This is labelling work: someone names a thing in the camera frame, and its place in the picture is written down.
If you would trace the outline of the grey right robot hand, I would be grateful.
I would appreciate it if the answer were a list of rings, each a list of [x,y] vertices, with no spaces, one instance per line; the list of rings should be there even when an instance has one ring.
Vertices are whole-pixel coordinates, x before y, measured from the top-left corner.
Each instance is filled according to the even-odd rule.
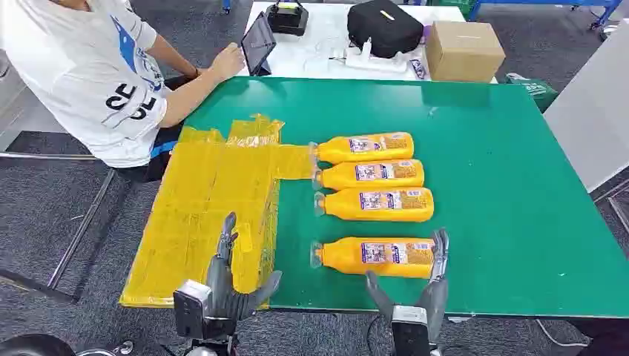
[[[415,306],[394,304],[378,285],[378,277],[373,271],[366,273],[366,289],[386,321],[398,320],[411,325],[424,325],[427,328],[427,341],[435,343],[443,323],[448,297],[449,235],[447,230],[440,228],[433,231],[432,239],[435,243],[432,248],[433,266],[428,284],[421,292]]]

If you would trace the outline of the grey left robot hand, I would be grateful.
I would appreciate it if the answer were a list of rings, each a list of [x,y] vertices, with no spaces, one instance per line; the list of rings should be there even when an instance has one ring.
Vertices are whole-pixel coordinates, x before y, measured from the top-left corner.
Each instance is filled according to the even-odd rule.
[[[283,273],[273,271],[261,287],[248,294],[234,288],[231,260],[234,242],[238,237],[234,231],[236,221],[237,215],[232,211],[223,222],[217,251],[208,267],[206,285],[211,289],[210,316],[245,320],[278,290]]]

